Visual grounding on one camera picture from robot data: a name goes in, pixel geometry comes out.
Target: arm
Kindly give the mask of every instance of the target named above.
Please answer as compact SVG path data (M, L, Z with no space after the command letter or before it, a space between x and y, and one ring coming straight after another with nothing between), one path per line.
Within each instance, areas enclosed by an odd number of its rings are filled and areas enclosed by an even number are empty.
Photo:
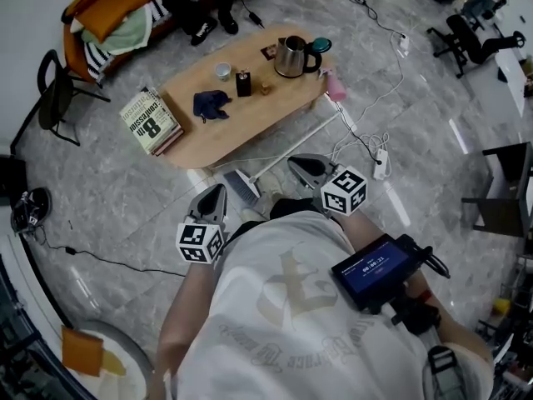
M360 211L354 212L350 217L336 215L335 218L342 225L344 233L356 251L383 235L383 231ZM418 297L425 290L430 290L420 270L409 278L407 285L406 293L412 298ZM438 308L441 314L441 325L437 330L441 342L461 345L492 365L491 352L479 336L456 322L435 296L431 296L426 303Z
M157 345L156 366L150 386L151 400L165 398L163 376L175 375L209 314L215 292L212 265L191 264L163 322Z

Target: white t-shirt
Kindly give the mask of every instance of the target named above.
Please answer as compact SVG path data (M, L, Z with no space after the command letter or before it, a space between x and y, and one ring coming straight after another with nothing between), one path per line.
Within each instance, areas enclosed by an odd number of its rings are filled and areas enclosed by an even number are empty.
M358 312L333 280L330 268L353 253L340 227L315 212L231 242L209 317L179 368L177 397L424 399L424 343L391 325L388 305L382 315ZM490 366L451 348L468 400L486 400Z

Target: book stack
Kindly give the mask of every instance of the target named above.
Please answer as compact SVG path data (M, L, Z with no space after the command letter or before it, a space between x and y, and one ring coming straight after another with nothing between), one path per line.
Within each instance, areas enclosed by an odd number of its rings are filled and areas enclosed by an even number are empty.
M153 87L144 87L120 116L146 154L160 156L183 134L182 126Z

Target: white cup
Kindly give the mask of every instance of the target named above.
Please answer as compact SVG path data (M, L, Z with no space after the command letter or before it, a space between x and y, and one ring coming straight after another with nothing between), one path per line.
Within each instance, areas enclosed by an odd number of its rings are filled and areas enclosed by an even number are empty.
M230 74L232 74L232 66L227 62L220 62L215 67L215 74L219 80L227 82L230 79Z

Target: digital display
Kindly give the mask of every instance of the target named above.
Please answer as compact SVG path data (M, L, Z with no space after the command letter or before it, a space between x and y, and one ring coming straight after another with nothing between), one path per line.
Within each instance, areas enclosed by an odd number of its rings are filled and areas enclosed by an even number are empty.
M363 259L342 270L341 274L355 293L360 293L390 273L409 255L392 242L384 242Z

